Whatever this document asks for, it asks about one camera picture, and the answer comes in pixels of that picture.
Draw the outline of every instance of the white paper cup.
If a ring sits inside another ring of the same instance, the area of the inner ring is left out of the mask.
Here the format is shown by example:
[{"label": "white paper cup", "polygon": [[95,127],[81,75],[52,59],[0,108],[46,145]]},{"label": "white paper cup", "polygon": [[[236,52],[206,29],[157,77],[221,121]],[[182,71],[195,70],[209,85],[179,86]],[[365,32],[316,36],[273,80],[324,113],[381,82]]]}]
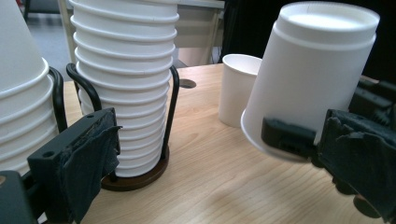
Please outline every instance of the white paper cup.
[{"label": "white paper cup", "polygon": [[90,7],[75,7],[73,21],[93,29],[103,30],[119,35],[167,36],[175,31],[178,15],[169,18],[138,18],[125,16],[116,12],[105,14]]},{"label": "white paper cup", "polygon": [[31,80],[6,91],[0,91],[0,118],[22,111],[52,90],[52,82],[47,77],[48,65],[46,68],[39,76]]},{"label": "white paper cup", "polygon": [[25,173],[26,167],[24,164],[26,162],[26,159],[32,153],[48,143],[48,141],[54,138],[56,135],[57,129],[55,126],[52,129],[48,129],[47,132],[42,133],[40,137],[31,139],[31,141],[26,142],[23,147],[15,148],[13,151],[13,156],[0,156],[0,170],[15,170],[19,171],[20,173]]},{"label": "white paper cup", "polygon": [[153,160],[138,167],[118,166],[116,168],[116,175],[119,177],[133,177],[133,176],[143,175],[157,165],[158,161],[160,160],[160,157],[161,157],[161,153],[159,153],[157,157],[155,157]]},{"label": "white paper cup", "polygon": [[53,111],[48,111],[44,116],[32,121],[32,124],[26,124],[19,130],[18,138],[3,138],[0,142],[0,161],[8,160],[26,150],[30,150],[30,145],[44,136],[56,135],[57,125]]},{"label": "white paper cup", "polygon": [[[81,105],[84,105],[84,111],[92,111],[91,101],[88,99],[88,96],[85,97],[82,94],[83,90],[79,91],[79,99],[81,101]],[[116,117],[118,116],[142,116],[145,114],[151,114],[154,111],[157,111],[163,108],[166,105],[167,95],[160,96],[157,99],[149,100],[149,101],[141,101],[141,102],[127,102],[127,101],[115,101],[108,100],[106,98],[101,98],[102,108],[110,108],[114,107],[116,110]]]},{"label": "white paper cup", "polygon": [[[89,80],[94,88],[96,89],[97,93],[101,100],[107,103],[118,102],[120,104],[144,104],[147,102],[155,101],[168,93],[169,90],[169,83],[166,81],[164,83],[160,83],[159,86],[156,88],[150,89],[143,89],[143,90],[134,90],[134,89],[123,89],[117,88],[115,86],[107,86],[104,87],[101,84],[103,83],[96,83]],[[82,98],[87,99],[88,95],[85,91],[82,92]]]},{"label": "white paper cup", "polygon": [[151,143],[144,147],[133,147],[133,148],[123,148],[121,155],[125,157],[138,157],[147,153],[147,151],[153,148],[162,147],[163,139],[161,135],[158,135],[158,139],[154,139]]},{"label": "white paper cup", "polygon": [[0,91],[39,76],[46,65],[15,1],[0,7]]},{"label": "white paper cup", "polygon": [[111,15],[114,12],[124,17],[138,18],[169,18],[177,14],[179,1],[140,1],[140,0],[71,0],[74,7],[89,7],[99,11],[102,15]]},{"label": "white paper cup", "polygon": [[241,127],[240,120],[253,88],[262,59],[243,54],[224,56],[219,100],[219,119],[232,127]]},{"label": "white paper cup", "polygon": [[154,140],[157,140],[159,138],[163,138],[163,134],[165,132],[165,126],[163,125],[163,128],[156,133],[153,133],[150,136],[146,136],[144,138],[140,138],[139,136],[130,136],[130,137],[125,137],[125,138],[120,138],[120,146],[121,150],[124,150],[124,148],[140,148],[140,147],[146,147],[149,144],[151,144]]},{"label": "white paper cup", "polygon": [[164,80],[170,80],[172,77],[172,73],[169,69],[155,74],[121,75],[102,71],[80,62],[77,62],[76,68],[78,73],[88,80],[100,80],[100,82],[111,83],[122,88],[149,88],[156,83],[162,82]]},{"label": "white paper cup", "polygon": [[263,118],[316,131],[317,142],[327,110],[347,110],[378,22],[373,11],[346,4],[302,2],[282,7],[242,116],[247,139],[276,157],[305,161],[264,144]]},{"label": "white paper cup", "polygon": [[125,156],[120,154],[117,159],[119,160],[120,167],[135,168],[153,161],[158,155],[161,155],[161,145],[158,145],[151,150],[148,150],[141,156]]},{"label": "white paper cup", "polygon": [[157,43],[157,42],[173,40],[177,35],[176,29],[174,30],[174,32],[172,34],[165,35],[165,36],[142,36],[142,35],[134,35],[134,34],[122,35],[122,34],[115,34],[112,32],[108,32],[108,31],[105,31],[102,29],[92,28],[88,25],[85,25],[79,21],[74,20],[74,17],[71,17],[70,21],[76,27],[77,33],[80,31],[84,31],[85,33],[103,36],[103,37],[111,38],[114,40],[124,40],[124,41],[144,42],[144,43]]},{"label": "white paper cup", "polygon": [[21,129],[35,123],[35,120],[53,111],[52,88],[47,89],[47,93],[33,103],[26,105],[24,109],[6,117],[0,118],[1,139],[14,139],[21,134]]},{"label": "white paper cup", "polygon": [[169,38],[157,38],[155,41],[144,39],[122,39],[117,35],[100,35],[86,29],[78,29],[73,38],[77,45],[85,44],[87,48],[100,49],[110,54],[153,55],[168,52],[175,48],[173,32]]},{"label": "white paper cup", "polygon": [[122,129],[119,130],[119,137],[125,138],[129,136],[137,136],[143,138],[146,136],[150,136],[163,127],[164,121],[165,114],[161,115],[158,118],[155,118],[153,121],[150,121],[148,123],[141,123],[136,126],[122,125]]},{"label": "white paper cup", "polygon": [[159,58],[113,58],[77,47],[75,55],[81,63],[100,68],[103,71],[125,71],[129,74],[150,74],[169,69],[173,64],[172,52]]},{"label": "white paper cup", "polygon": [[88,42],[81,41],[78,39],[77,36],[78,33],[75,33],[74,39],[81,50],[88,50],[91,53],[99,54],[99,56],[105,57],[106,60],[121,60],[121,59],[138,60],[138,61],[160,60],[163,57],[171,56],[176,49],[175,45],[172,45],[170,46],[171,48],[167,50],[159,51],[158,49],[156,49],[155,53],[151,53],[151,54],[148,54],[146,51],[143,50],[138,51],[136,53],[132,53],[131,51],[124,52],[125,49],[122,50],[121,52],[117,52],[114,50],[108,50],[107,48],[103,48],[103,45],[107,45],[107,43],[102,43],[102,46],[100,47],[94,47],[91,45],[91,40]]},{"label": "white paper cup", "polygon": [[121,123],[124,126],[135,126],[140,125],[142,123],[147,123],[151,120],[162,116],[166,112],[166,104],[160,106],[157,110],[154,111],[145,111],[143,113],[133,113],[130,115],[117,115],[117,122]]}]

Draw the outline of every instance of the wooden table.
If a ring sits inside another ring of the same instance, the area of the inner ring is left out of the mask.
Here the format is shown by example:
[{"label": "wooden table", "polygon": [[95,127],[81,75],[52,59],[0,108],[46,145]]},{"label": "wooden table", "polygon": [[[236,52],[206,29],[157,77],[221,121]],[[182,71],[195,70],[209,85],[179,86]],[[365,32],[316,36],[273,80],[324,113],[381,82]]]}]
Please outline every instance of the wooden table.
[{"label": "wooden table", "polygon": [[[180,89],[165,173],[143,189],[102,189],[82,223],[382,223],[362,215],[332,177],[311,164],[260,153],[218,119],[222,64],[179,69]],[[69,122],[80,111],[66,83]]]}]

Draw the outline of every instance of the round wooden base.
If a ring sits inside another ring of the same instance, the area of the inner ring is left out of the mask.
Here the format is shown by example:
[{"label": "round wooden base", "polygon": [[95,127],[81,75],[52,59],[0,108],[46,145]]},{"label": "round wooden base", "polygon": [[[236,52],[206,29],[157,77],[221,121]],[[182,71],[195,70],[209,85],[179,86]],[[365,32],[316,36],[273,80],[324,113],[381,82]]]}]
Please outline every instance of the round wooden base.
[{"label": "round wooden base", "polygon": [[169,147],[166,148],[165,158],[160,159],[157,165],[149,172],[134,177],[117,177],[116,181],[111,181],[109,176],[102,180],[102,188],[113,191],[129,191],[141,189],[158,178],[165,172],[169,162]]}]

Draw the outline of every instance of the floor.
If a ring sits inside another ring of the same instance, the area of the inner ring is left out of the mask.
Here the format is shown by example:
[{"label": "floor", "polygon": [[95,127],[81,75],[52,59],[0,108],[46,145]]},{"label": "floor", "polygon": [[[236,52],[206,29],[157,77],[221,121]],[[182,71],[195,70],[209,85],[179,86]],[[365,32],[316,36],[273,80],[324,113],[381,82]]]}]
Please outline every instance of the floor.
[{"label": "floor", "polygon": [[[65,67],[71,63],[66,36],[63,28],[61,15],[59,14],[29,14],[27,25],[37,43],[42,57],[47,60],[49,66],[57,69],[64,77],[64,80],[70,80],[66,74]],[[176,68],[186,67],[186,64],[177,58],[178,50],[175,50],[174,66]],[[217,61],[219,49],[213,49],[212,57]]]}]

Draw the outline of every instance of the stack of paper cups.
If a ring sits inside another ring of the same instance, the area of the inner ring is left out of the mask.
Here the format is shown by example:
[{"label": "stack of paper cups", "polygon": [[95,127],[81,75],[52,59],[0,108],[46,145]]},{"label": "stack of paper cups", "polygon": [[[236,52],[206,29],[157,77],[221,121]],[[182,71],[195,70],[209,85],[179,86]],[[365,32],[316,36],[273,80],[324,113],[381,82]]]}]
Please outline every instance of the stack of paper cups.
[{"label": "stack of paper cups", "polygon": [[24,175],[27,157],[58,133],[53,82],[16,2],[2,2],[0,15],[0,170]]},{"label": "stack of paper cups", "polygon": [[[104,108],[116,109],[123,127],[116,174],[142,175],[161,156],[179,0],[70,2],[78,73],[95,87]],[[78,96],[83,113],[91,113],[87,93]]]}]

